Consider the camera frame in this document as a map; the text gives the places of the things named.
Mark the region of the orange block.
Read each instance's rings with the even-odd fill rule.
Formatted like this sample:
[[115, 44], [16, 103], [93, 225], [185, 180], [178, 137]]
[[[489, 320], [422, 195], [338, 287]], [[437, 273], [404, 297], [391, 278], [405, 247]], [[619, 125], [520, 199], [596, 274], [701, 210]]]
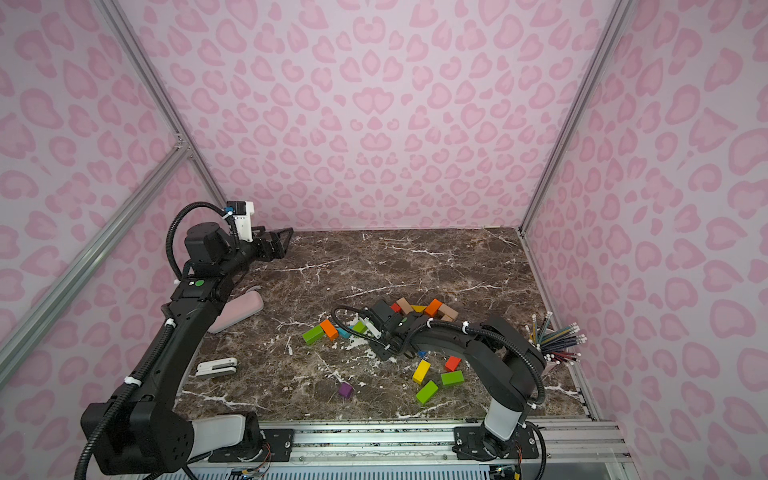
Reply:
[[325, 334], [325, 336], [331, 341], [335, 341], [340, 337], [339, 330], [334, 326], [333, 322], [329, 319], [322, 321], [320, 323], [320, 328]]
[[428, 306], [425, 307], [423, 314], [429, 317], [435, 317], [438, 314], [441, 306], [442, 302], [440, 300], [434, 299]]

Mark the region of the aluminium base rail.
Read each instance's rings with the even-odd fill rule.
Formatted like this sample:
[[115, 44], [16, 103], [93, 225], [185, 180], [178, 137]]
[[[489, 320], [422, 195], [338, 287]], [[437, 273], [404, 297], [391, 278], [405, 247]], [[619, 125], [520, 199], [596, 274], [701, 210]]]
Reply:
[[174, 479], [636, 479], [618, 427], [607, 421], [535, 420], [505, 459], [480, 458], [476, 422], [413, 419], [265, 422], [271, 454], [200, 461]]

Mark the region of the green block bottom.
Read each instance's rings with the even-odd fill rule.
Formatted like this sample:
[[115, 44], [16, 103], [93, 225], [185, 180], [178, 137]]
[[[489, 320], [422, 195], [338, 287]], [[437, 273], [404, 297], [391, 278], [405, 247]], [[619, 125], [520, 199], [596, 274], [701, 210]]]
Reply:
[[416, 394], [416, 399], [420, 404], [425, 405], [435, 396], [438, 390], [438, 385], [434, 381], [429, 381]]

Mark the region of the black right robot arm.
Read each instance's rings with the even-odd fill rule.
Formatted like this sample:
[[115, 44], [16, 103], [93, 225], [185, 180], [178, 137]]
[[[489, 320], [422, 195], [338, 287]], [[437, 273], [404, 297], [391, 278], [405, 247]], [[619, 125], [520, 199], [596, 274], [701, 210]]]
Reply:
[[506, 320], [492, 315], [479, 323], [459, 323], [384, 301], [362, 309], [339, 305], [330, 319], [337, 329], [366, 341], [382, 360], [436, 352], [466, 361], [491, 403], [476, 439], [456, 439], [454, 452], [478, 462], [522, 458], [531, 430], [527, 416], [546, 400], [546, 361]]

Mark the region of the natural wood block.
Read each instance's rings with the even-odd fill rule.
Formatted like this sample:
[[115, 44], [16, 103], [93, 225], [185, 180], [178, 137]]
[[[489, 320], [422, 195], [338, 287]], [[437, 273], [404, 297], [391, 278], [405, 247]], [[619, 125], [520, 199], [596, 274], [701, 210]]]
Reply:
[[458, 318], [458, 312], [446, 304], [441, 304], [438, 309], [441, 320], [453, 322]]
[[404, 315], [408, 315], [414, 311], [412, 306], [409, 304], [409, 302], [405, 298], [398, 299], [396, 301], [396, 305], [398, 306], [401, 313]]

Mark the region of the green block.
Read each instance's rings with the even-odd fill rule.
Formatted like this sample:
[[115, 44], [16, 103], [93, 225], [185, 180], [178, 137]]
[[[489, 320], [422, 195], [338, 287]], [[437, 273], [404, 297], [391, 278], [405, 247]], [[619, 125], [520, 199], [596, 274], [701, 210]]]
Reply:
[[438, 385], [434, 381], [429, 381], [416, 394], [416, 399], [420, 404], [425, 405], [435, 396], [438, 390]]
[[302, 338], [306, 345], [313, 345], [318, 340], [325, 336], [325, 332], [321, 326], [315, 326], [312, 329], [303, 333]]
[[368, 331], [368, 328], [362, 321], [357, 321], [353, 326], [353, 330], [357, 333], [365, 334]]
[[441, 375], [441, 384], [445, 387], [460, 385], [465, 382], [462, 371], [450, 371]]

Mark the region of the bundle of pencils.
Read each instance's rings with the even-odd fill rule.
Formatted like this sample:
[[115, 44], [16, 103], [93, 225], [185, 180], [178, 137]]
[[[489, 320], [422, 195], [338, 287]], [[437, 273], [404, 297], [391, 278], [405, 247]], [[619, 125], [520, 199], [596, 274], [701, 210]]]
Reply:
[[529, 327], [529, 341], [549, 363], [565, 365], [579, 363], [582, 354], [577, 351], [577, 348], [587, 342], [587, 336], [576, 323], [557, 328], [553, 320], [552, 312], [547, 312], [542, 318], [533, 314]]

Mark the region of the white stapler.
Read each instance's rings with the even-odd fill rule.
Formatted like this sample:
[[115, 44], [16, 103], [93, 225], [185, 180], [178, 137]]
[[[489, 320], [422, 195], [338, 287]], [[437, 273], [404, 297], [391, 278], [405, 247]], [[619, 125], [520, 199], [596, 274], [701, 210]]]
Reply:
[[196, 378], [216, 378], [232, 375], [237, 371], [238, 360], [228, 357], [218, 360], [201, 362], [196, 369]]

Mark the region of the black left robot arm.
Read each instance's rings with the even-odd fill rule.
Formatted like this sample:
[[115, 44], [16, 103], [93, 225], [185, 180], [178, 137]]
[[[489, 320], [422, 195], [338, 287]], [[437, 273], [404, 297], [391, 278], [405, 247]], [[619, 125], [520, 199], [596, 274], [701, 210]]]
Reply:
[[165, 253], [177, 285], [136, 367], [108, 401], [84, 411], [86, 444], [75, 478], [86, 478], [92, 462], [105, 475], [157, 478], [215, 455], [254, 458], [265, 452], [254, 412], [190, 421], [173, 410], [203, 337], [238, 282], [253, 263], [282, 259], [288, 252], [293, 229], [269, 231], [253, 225], [252, 215], [250, 202], [230, 201], [220, 208], [198, 201], [171, 221]]

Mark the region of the purple cube block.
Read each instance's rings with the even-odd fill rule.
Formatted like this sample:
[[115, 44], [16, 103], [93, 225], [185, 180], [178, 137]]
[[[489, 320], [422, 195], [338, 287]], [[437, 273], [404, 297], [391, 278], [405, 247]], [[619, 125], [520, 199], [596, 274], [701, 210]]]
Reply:
[[339, 395], [344, 399], [350, 399], [354, 394], [354, 388], [347, 382], [342, 382], [338, 390]]

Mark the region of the pink pencil case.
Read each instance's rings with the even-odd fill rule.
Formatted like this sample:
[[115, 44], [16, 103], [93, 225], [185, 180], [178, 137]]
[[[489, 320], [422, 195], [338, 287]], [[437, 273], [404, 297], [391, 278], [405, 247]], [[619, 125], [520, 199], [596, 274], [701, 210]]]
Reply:
[[263, 308], [264, 301], [258, 291], [251, 290], [243, 293], [225, 305], [221, 314], [208, 328], [208, 332], [211, 334], [222, 332], [240, 321], [258, 314]]

